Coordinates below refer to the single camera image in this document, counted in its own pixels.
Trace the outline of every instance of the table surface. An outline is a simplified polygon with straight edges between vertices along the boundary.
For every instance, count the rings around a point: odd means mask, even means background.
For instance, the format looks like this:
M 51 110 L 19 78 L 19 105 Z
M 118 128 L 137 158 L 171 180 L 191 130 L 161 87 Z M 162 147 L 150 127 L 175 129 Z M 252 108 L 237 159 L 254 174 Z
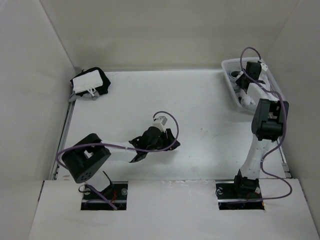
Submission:
M 45 181 L 29 240 L 319 240 L 297 179 L 265 210 L 219 210 L 214 180 L 128 183 L 127 210 L 81 211 L 73 181 Z M 289 188 L 261 179 L 264 197 Z
M 112 142 L 132 140 L 152 125 L 157 111 L 173 114 L 181 146 L 148 153 L 137 163 L 107 161 L 101 170 L 113 181 L 233 179 L 252 142 L 252 114 L 236 111 L 221 70 L 106 72 L 109 93 L 96 101 L 77 99 L 65 147 L 96 133 Z M 168 117 L 167 128 L 176 134 Z M 279 150 L 267 157 L 265 170 L 285 177 Z M 72 180 L 60 168 L 58 180 Z

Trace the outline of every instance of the plastic container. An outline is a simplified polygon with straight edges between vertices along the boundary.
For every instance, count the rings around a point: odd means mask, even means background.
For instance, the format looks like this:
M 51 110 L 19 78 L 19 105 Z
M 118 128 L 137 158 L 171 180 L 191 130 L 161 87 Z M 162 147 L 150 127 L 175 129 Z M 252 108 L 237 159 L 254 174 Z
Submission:
M 242 63 L 243 63 L 243 67 L 245 68 L 247 62 L 249 61 L 258 61 L 259 58 L 258 57 L 243 57 L 242 58 Z M 224 60 L 221 63 L 222 69 L 223 69 L 223 75 L 224 75 L 224 80 L 229 88 L 229 91 L 231 93 L 231 96 L 233 98 L 233 101 L 236 105 L 236 110 L 239 112 L 250 112 L 250 113 L 254 113 L 254 111 L 251 111 L 249 109 L 246 109 L 244 107 L 241 106 L 236 93 L 231 85 L 230 79 L 229 79 L 229 74 L 231 71 L 241 71 L 241 66 L 240 66 L 240 58 L 234 58 L 234 59 L 229 59 L 229 60 Z M 270 82 L 270 89 L 273 91 L 277 91 L 281 94 L 283 100 L 285 100 L 285 97 L 283 95 L 283 93 L 281 92 L 274 76 L 271 74 L 270 70 L 268 69 L 266 72 L 266 76 L 268 77 L 268 80 Z

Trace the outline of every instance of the beige wall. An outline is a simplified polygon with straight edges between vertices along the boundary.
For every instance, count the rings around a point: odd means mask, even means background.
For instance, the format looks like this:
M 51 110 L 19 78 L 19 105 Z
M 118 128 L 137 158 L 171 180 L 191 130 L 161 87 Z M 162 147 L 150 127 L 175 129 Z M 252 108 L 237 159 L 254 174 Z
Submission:
M 0 239 L 26 240 L 73 66 L 38 0 L 0 0 Z
M 289 101 L 284 152 L 320 231 L 320 1 L 300 0 L 266 61 Z
M 41 0 L 74 66 L 220 67 L 266 55 L 298 0 Z

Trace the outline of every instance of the purple cable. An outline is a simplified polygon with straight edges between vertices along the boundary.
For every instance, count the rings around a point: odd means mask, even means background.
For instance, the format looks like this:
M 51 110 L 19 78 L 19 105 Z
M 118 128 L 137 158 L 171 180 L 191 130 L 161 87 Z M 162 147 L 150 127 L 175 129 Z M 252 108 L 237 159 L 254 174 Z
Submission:
M 177 141 L 178 139 L 178 136 L 179 136 L 179 124 L 178 124 L 178 121 L 176 120 L 176 118 L 169 112 L 167 111 L 157 111 L 154 115 L 153 115 L 153 118 L 155 118 L 155 116 L 157 114 L 167 114 L 169 115 L 173 121 L 175 122 L 175 125 L 176 125 L 176 136 L 173 140 L 173 142 L 163 148 L 163 149 L 159 149 L 159 150 L 145 150 L 145 149 L 139 149 L 139 148 L 133 148 L 133 147 L 125 147 L 125 146 L 120 146 L 120 145 L 115 145 L 115 144 L 109 144 L 109 143 L 88 143 L 88 144 L 82 144 L 82 145 L 77 145 L 77 146 L 72 146 L 72 147 L 69 147 L 69 148 L 66 148 L 66 149 L 63 149 L 61 150 L 60 152 L 58 152 L 55 156 L 55 161 L 60 165 L 62 166 L 63 168 L 65 169 L 68 169 L 66 167 L 66 165 L 64 165 L 60 160 L 59 160 L 59 156 L 65 152 L 69 152 L 71 150 L 75 150 L 75 149 L 81 149 L 81 148 L 86 148 L 86 147 L 93 147 L 93 146 L 105 146 L 105 147 L 110 147 L 110 148 L 116 148 L 116 149 L 124 149 L 124 150 L 132 150 L 132 151 L 139 151 L 139 152 L 144 152 L 144 153 L 158 153 L 158 152 L 163 152 L 165 150 L 168 150 L 170 149 Z M 88 184 L 88 187 L 93 191 L 95 192 L 99 197 L 101 197 L 107 204 L 109 204 L 113 209 L 117 209 L 115 205 L 113 205 L 108 199 L 106 199 L 100 192 L 98 192 L 98 190 L 96 190 L 93 186 L 89 185 Z
M 281 138 L 279 144 L 278 144 L 276 147 L 274 147 L 273 149 L 271 149 L 270 151 L 268 151 L 265 155 L 263 155 L 263 157 L 262 157 L 262 159 L 261 159 L 260 167 L 261 167 L 261 170 L 262 170 L 262 172 L 263 172 L 264 174 L 269 175 L 269 176 L 271 176 L 271 177 L 274 177 L 274 178 L 276 178 L 276 179 L 279 179 L 279 180 L 285 182 L 285 183 L 289 186 L 290 191 L 289 191 L 289 193 L 287 193 L 287 194 L 285 194 L 285 195 L 282 195 L 282 196 L 255 198 L 255 199 L 249 199 L 249 200 L 244 200 L 244 201 L 233 201 L 233 202 L 230 202 L 231 204 L 241 204 L 241 203 L 250 203 L 250 202 L 263 201 L 263 200 L 283 199 L 283 198 L 286 198 L 286 197 L 288 197 L 289 195 L 291 195 L 292 192 L 293 192 L 293 188 L 292 188 L 292 186 L 290 185 L 290 183 L 289 183 L 288 181 L 286 181 L 286 180 L 285 180 L 284 178 L 282 178 L 282 177 L 279 177 L 279 176 L 276 176 L 276 175 L 271 174 L 271 173 L 269 173 L 269 172 L 266 172 L 265 169 L 264 169 L 264 161 L 265 161 L 266 157 L 267 157 L 269 154 L 271 154 L 272 152 L 274 152 L 275 150 L 277 150 L 278 148 L 280 148 L 281 145 L 284 143 L 285 136 L 286 136 L 286 133 L 287 133 L 287 113 L 286 113 L 284 101 L 283 101 L 282 96 L 281 96 L 281 94 L 280 94 L 279 92 L 277 92 L 277 91 L 270 91 L 270 90 L 265 89 L 259 82 L 257 82 L 256 80 L 254 80 L 252 77 L 250 77 L 250 76 L 247 74 L 246 70 L 244 69 L 243 63 L 242 63 L 242 58 L 243 58 L 243 56 L 244 56 L 245 51 L 248 50 L 248 49 L 251 49 L 251 50 L 255 51 L 255 52 L 258 54 L 258 56 L 259 56 L 259 58 L 260 58 L 260 60 L 261 60 L 261 55 L 260 55 L 260 53 L 259 53 L 255 48 L 253 48 L 253 47 L 251 47 L 251 46 L 246 47 L 246 48 L 242 51 L 241 56 L 240 56 L 240 66 L 241 66 L 241 70 L 243 71 L 243 74 L 244 74 L 248 79 L 250 79 L 250 81 L 252 81 L 253 83 L 257 84 L 257 85 L 258 85 L 263 91 L 265 91 L 266 93 L 276 94 L 277 97 L 279 98 L 280 105 L 281 105 L 281 109 L 283 110 L 283 111 L 282 111 L 282 112 L 283 112 L 283 133 L 282 133 L 282 138 Z

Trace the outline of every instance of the purple cord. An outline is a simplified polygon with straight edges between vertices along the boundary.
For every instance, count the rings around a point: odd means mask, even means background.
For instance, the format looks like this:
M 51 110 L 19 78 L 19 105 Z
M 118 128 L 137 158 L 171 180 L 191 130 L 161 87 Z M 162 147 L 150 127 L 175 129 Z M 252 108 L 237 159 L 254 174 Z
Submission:
M 139 149 L 139 148 L 133 148 L 133 147 L 125 147 L 125 146 L 120 146 L 120 145 L 115 145 L 115 144 L 109 144 L 109 143 L 88 143 L 88 144 L 82 144 L 82 145 L 77 145 L 77 146 L 72 146 L 72 147 L 69 147 L 69 148 L 66 148 L 66 149 L 63 149 L 61 150 L 60 152 L 58 152 L 55 156 L 55 161 L 60 165 L 62 166 L 63 168 L 65 169 L 68 169 L 66 167 L 66 165 L 64 165 L 60 160 L 59 160 L 59 156 L 65 152 L 69 152 L 69 151 L 72 151 L 72 150 L 75 150 L 75 149 L 81 149 L 81 148 L 86 148 L 86 147 L 93 147 L 93 146 L 105 146 L 105 147 L 110 147 L 110 148 L 116 148 L 116 149 L 124 149 L 124 150 L 132 150 L 132 151 L 139 151 L 139 152 L 144 152 L 144 153 L 158 153 L 158 152 L 163 152 L 165 150 L 168 150 L 170 149 L 177 141 L 178 139 L 178 136 L 179 136 L 179 124 L 178 124 L 178 121 L 176 120 L 176 118 L 169 112 L 167 111 L 157 111 L 154 115 L 153 115 L 153 118 L 155 118 L 155 116 L 157 114 L 167 114 L 169 115 L 173 121 L 175 122 L 175 125 L 176 125 L 176 136 L 173 140 L 173 142 L 163 148 L 163 149 L 159 149 L 159 150 L 145 150 L 145 149 Z M 98 190 L 96 190 L 93 186 L 87 184 L 88 187 L 93 191 L 95 192 L 99 197 L 101 197 L 107 204 L 109 204 L 113 209 L 117 210 L 117 207 L 115 205 L 113 205 L 108 199 L 105 198 L 105 196 L 103 196 L 100 192 L 98 192 Z
M 276 94 L 276 95 L 278 96 L 278 98 L 279 98 L 280 105 L 281 105 L 281 109 L 283 110 L 283 111 L 282 111 L 282 112 L 283 112 L 283 134 L 282 134 L 282 138 L 281 138 L 279 144 L 278 144 L 276 147 L 274 147 L 273 149 L 271 149 L 270 151 L 268 151 L 265 155 L 263 155 L 263 157 L 262 157 L 262 159 L 261 159 L 260 167 L 261 167 L 261 170 L 262 170 L 262 172 L 263 172 L 264 174 L 269 175 L 269 176 L 271 176 L 271 177 L 274 177 L 274 178 L 276 178 L 276 179 L 279 179 L 279 180 L 285 182 L 285 183 L 289 186 L 290 191 L 289 191 L 289 193 L 287 193 L 287 194 L 285 194 L 285 195 L 282 195 L 282 196 L 255 198 L 255 199 L 244 200 L 244 201 L 233 201 L 233 202 L 230 202 L 231 204 L 241 204 L 241 203 L 250 203 L 250 202 L 263 201 L 263 200 L 283 199 L 283 198 L 286 198 L 286 197 L 288 197 L 289 195 L 291 195 L 292 192 L 293 192 L 293 188 L 292 188 L 292 186 L 290 185 L 290 183 L 289 183 L 288 181 L 286 181 L 286 180 L 285 180 L 284 178 L 282 178 L 282 177 L 279 177 L 279 176 L 276 176 L 276 175 L 271 174 L 271 173 L 269 173 L 269 172 L 266 172 L 265 169 L 264 169 L 264 161 L 265 161 L 266 157 L 267 157 L 269 154 L 271 154 L 272 152 L 274 152 L 275 150 L 277 150 L 278 148 L 280 148 L 281 145 L 284 143 L 285 136 L 286 136 L 286 133 L 287 133 L 287 114 L 286 114 L 285 104 L 284 104 L 284 101 L 283 101 L 280 93 L 277 92 L 277 91 L 269 91 L 269 90 L 265 89 L 264 87 L 262 87 L 262 85 L 261 85 L 259 82 L 257 82 L 256 80 L 254 80 L 252 77 L 250 77 L 250 76 L 247 74 L 247 72 L 246 72 L 246 70 L 244 69 L 244 66 L 243 66 L 243 64 L 242 64 L 242 58 L 243 58 L 243 56 L 244 56 L 245 51 L 248 50 L 248 49 L 251 49 L 251 50 L 255 51 L 255 52 L 258 54 L 258 56 L 259 56 L 259 58 L 260 58 L 260 60 L 261 60 L 261 55 L 260 55 L 260 53 L 259 53 L 255 48 L 253 48 L 253 47 L 251 47 L 251 46 L 248 46 L 248 47 L 246 47 L 246 48 L 242 51 L 241 56 L 240 56 L 240 66 L 241 66 L 241 70 L 243 71 L 244 75 L 245 75 L 248 79 L 250 79 L 253 83 L 257 84 L 263 91 L 265 91 L 266 93 L 269 93 L 269 94 Z

